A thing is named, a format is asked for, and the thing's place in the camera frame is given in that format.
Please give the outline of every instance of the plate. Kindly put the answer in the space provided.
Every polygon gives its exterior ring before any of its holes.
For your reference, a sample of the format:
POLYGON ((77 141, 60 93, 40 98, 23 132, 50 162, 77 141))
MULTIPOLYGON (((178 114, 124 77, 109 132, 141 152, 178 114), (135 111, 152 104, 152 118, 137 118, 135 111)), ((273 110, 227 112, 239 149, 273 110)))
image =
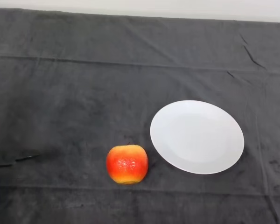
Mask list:
POLYGON ((244 136, 235 119, 221 108, 184 100, 160 109, 150 126, 158 153, 173 166, 194 174, 228 169, 244 150, 244 136))

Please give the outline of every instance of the red apple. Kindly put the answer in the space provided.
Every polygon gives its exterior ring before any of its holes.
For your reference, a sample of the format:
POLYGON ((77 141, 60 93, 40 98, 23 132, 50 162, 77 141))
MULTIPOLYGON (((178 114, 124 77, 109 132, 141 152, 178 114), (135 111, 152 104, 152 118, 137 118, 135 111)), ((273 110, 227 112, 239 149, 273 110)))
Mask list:
POLYGON ((116 146, 107 155, 107 170, 116 183, 138 183, 148 170, 147 154, 141 146, 116 146))

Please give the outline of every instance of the tablecloth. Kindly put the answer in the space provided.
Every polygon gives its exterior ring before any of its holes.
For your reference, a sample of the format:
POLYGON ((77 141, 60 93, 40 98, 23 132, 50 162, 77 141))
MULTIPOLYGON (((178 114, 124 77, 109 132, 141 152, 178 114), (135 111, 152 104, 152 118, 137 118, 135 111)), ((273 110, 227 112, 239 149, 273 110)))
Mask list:
POLYGON ((0 224, 280 224, 280 23, 0 9, 0 224), (150 140, 163 106, 201 100, 239 123, 230 169, 195 175, 150 140), (146 178, 118 185, 116 145, 146 178))

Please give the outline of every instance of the white wall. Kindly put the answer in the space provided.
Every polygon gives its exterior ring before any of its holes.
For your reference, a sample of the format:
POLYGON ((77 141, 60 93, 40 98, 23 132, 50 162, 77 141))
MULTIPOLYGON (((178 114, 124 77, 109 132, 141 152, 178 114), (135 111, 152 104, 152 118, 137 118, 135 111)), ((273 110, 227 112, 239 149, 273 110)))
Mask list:
POLYGON ((0 0, 0 7, 280 22, 280 0, 0 0))

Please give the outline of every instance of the knife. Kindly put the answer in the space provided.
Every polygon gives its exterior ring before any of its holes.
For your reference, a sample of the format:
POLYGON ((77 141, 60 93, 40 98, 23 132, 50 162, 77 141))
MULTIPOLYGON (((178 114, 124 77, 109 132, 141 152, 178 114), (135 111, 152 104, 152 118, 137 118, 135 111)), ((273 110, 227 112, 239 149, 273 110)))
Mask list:
POLYGON ((0 167, 10 167, 17 162, 33 159, 41 154, 38 150, 0 151, 0 167))

